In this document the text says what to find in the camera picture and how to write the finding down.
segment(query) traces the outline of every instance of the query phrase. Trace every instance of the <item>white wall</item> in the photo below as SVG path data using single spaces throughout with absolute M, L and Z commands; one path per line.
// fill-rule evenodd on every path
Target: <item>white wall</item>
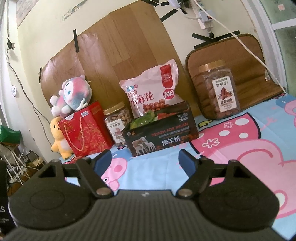
M 38 84 L 39 69 L 49 61 L 51 57 L 57 54 L 66 44 L 73 40 L 73 30 L 77 30 L 80 34 L 98 20 L 106 16 L 118 8 L 134 2 L 135 0 L 88 0 L 73 15 L 65 21 L 62 16 L 72 7 L 76 6 L 81 0 L 39 0 L 34 8 L 18 28 L 18 37 L 15 32 L 13 41 L 16 42 L 15 52 L 18 60 L 14 62 L 18 67 L 25 83 L 26 89 L 34 93 L 34 102 L 36 107 L 47 118 L 52 118 L 49 106 L 43 97 L 41 86 Z M 232 31 L 240 30 L 241 33 L 250 33 L 255 36 L 255 28 L 239 0 L 204 0 L 207 9 L 212 9 L 216 17 L 227 25 Z M 157 6 L 155 8 L 157 14 L 162 17 L 172 10 L 171 6 Z M 12 29 L 16 29 L 16 22 L 13 21 Z M 192 38 L 192 33 L 207 36 L 207 32 L 200 29 L 196 20 L 189 20 L 181 16 L 180 13 L 174 14 L 163 22 L 171 41 L 181 59 L 185 62 L 187 54 L 193 50 L 193 46 L 202 43 L 201 40 Z M 225 34 L 226 31 L 215 24 L 213 33 L 216 36 Z M 29 108 L 29 104 L 24 99 L 24 108 Z M 36 121 L 36 117 L 31 115 L 27 122 L 34 123 L 34 133 L 32 136 L 40 151 L 47 153 L 50 148 L 46 145 L 44 134 L 40 129 L 40 124 Z
M 9 38 L 11 42 L 15 42 L 15 49 L 10 50 L 8 56 L 10 63 L 18 74 L 24 89 L 29 98 L 34 102 L 33 94 L 28 86 L 28 80 L 26 78 L 24 67 L 22 64 L 22 58 L 20 53 L 20 46 L 18 41 L 18 32 L 16 24 L 16 3 L 9 1 Z M 4 111 L 7 116 L 8 126 L 15 130 L 20 130 L 24 139 L 24 143 L 28 150 L 33 150 L 40 156 L 43 156 L 46 160 L 50 161 L 53 158 L 59 157 L 57 153 L 52 153 L 50 144 L 47 142 L 42 126 L 33 111 L 32 105 L 25 98 L 24 93 L 16 79 L 13 71 L 8 68 L 6 63 L 6 49 L 7 49 L 7 11 L 5 11 L 3 17 L 3 23 L 1 27 L 1 49 L 5 48 L 5 52 L 1 52 L 1 94 L 3 98 Z M 16 85 L 17 95 L 12 96 L 11 86 Z M 49 124 L 43 122 L 47 131 L 50 129 Z M 53 137 L 49 135 L 50 141 L 53 143 Z
M 2 26 L 6 26 L 6 18 L 2 18 Z M 7 49 L 7 28 L 2 27 L 0 31 L 0 102 L 1 108 L 5 117 L 7 126 L 13 130 L 20 130 L 22 133 L 23 141 L 21 142 L 20 149 L 33 150 L 37 154 L 41 154 L 27 124 L 20 112 L 16 98 L 11 93 L 11 81 L 8 72 L 8 65 L 6 62 L 6 49 Z

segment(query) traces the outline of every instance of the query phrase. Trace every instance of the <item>gift bag handle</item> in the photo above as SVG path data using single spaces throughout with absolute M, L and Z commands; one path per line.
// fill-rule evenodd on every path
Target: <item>gift bag handle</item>
M 80 122 L 81 136 L 82 136 L 82 148 L 81 148 L 81 149 L 77 148 L 77 147 L 72 143 L 72 141 L 70 140 L 69 135 L 68 135 L 68 132 L 67 132 L 67 129 L 66 129 L 66 125 L 64 125 L 64 128 L 65 128 L 66 135 L 67 135 L 68 140 L 69 140 L 69 142 L 71 143 L 71 145 L 74 146 L 74 148 L 75 148 L 76 150 L 78 150 L 78 151 L 82 151 L 83 148 L 84 148 L 84 136 L 83 136 L 83 131 L 82 131 L 82 117 L 80 117 L 79 122 Z

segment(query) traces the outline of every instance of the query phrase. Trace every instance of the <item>pink and blue plush toy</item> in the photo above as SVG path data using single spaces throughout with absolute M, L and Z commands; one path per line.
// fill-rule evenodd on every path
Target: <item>pink and blue plush toy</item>
M 91 99 L 92 90 L 85 75 L 66 80 L 62 84 L 60 96 L 52 96 L 50 103 L 53 105 L 52 114 L 54 117 L 65 118 L 75 111 L 86 107 Z

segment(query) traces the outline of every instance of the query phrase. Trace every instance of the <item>black box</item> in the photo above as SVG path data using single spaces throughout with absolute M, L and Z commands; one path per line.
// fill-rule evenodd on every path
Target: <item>black box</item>
M 176 146 L 199 137 L 189 104 L 184 101 L 155 111 L 175 113 L 172 116 L 130 130 L 128 124 L 122 135 L 133 156 L 139 156 Z

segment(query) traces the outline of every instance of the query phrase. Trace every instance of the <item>plush toy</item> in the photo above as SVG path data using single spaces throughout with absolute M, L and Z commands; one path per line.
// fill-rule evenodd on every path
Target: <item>plush toy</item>
M 63 118 L 58 116 L 52 119 L 50 122 L 50 130 L 52 131 L 52 135 L 55 139 L 54 144 L 52 145 L 52 151 L 59 152 L 62 155 L 64 160 L 67 160 L 72 156 L 73 151 L 69 146 L 67 140 L 64 138 L 63 133 L 58 125 L 58 122 Z
M 65 119 L 68 115 L 72 114 L 74 110 L 67 105 L 64 100 L 64 91 L 59 91 L 59 97 L 54 95 L 50 98 L 50 103 L 52 104 L 52 115 L 54 117 L 60 116 Z
M 62 88 L 65 102 L 75 111 L 86 107 L 91 99 L 92 90 L 85 75 L 66 80 Z

